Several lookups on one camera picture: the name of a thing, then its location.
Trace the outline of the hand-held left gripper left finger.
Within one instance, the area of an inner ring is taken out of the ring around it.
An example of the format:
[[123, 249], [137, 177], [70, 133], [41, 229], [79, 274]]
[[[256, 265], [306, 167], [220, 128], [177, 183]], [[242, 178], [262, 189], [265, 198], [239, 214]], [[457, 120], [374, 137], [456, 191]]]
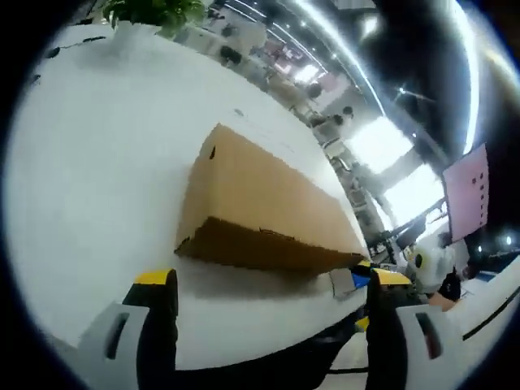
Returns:
[[178, 279], [174, 269], [139, 275], [80, 338], [91, 389], [168, 389], [176, 370]]

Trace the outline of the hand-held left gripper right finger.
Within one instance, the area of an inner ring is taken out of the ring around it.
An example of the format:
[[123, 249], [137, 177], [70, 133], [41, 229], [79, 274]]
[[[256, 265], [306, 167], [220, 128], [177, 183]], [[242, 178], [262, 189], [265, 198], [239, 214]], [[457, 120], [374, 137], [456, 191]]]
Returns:
[[462, 383], [462, 335], [439, 306], [411, 284], [381, 282], [367, 290], [367, 389], [456, 389]]

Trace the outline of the person's right hand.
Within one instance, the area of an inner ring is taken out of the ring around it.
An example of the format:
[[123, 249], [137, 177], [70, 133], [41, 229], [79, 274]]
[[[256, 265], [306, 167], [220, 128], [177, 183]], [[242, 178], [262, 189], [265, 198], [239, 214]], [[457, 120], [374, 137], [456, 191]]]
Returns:
[[428, 298], [431, 306], [439, 306], [443, 312], [451, 310], [459, 301], [462, 294], [462, 282], [458, 273], [453, 270], [445, 277], [437, 292]]

